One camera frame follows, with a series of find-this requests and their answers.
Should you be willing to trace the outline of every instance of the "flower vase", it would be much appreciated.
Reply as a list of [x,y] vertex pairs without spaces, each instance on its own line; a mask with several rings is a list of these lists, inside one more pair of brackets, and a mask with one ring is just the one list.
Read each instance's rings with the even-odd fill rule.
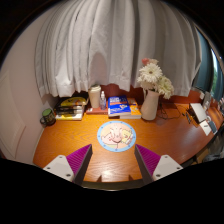
[[159,93],[148,90],[145,100],[141,107],[142,118],[145,120],[154,120],[157,113]]

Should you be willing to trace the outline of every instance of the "magenta object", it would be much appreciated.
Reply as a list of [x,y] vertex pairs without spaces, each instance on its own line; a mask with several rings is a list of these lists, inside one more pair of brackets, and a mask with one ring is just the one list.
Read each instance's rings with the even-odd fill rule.
[[137,159],[142,179],[145,184],[153,182],[153,173],[160,161],[161,156],[151,150],[136,144],[135,157]]
[[73,182],[81,185],[92,156],[92,145],[86,145],[66,156],[74,173]]

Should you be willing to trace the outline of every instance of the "purple panel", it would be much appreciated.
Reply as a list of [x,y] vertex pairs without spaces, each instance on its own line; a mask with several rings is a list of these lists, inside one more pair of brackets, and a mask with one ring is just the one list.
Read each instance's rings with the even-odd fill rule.
[[157,164],[159,163],[161,156],[157,155],[156,153],[150,151],[149,149],[141,145],[136,144],[136,146],[142,156],[146,168],[148,169],[150,175],[152,176],[153,172],[156,169]]
[[66,156],[66,159],[74,173],[74,175],[77,174],[78,170],[80,169],[82,162],[86,156],[86,153],[91,145],[84,146],[75,152],[69,154]]

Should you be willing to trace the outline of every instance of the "round placemat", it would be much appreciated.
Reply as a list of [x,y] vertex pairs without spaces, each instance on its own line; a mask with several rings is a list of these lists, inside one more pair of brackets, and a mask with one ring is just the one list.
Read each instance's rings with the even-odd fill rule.
[[97,139],[106,150],[124,152],[134,145],[136,133],[129,124],[123,121],[109,121],[99,128]]

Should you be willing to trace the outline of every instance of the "wooden desk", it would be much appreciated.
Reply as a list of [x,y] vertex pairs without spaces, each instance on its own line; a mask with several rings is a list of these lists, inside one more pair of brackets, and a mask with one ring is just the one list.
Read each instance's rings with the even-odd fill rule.
[[[188,104],[163,104],[169,118],[164,120],[160,110],[153,121],[143,119],[122,120],[131,125],[136,132],[135,144],[142,145],[158,155],[168,154],[177,163],[182,164],[196,155],[214,137],[210,132],[205,135],[200,125],[188,123],[182,115]],[[223,117],[216,108],[209,108],[209,116],[215,122],[217,129],[223,122]],[[51,127],[46,127],[36,148],[33,162],[43,168],[56,156],[69,155],[73,151],[92,144],[93,155],[90,160],[84,181],[88,182],[123,182],[142,178],[134,148],[124,152],[105,150],[97,140],[97,131],[101,125],[111,120],[107,115],[86,115],[82,121],[56,121]]]

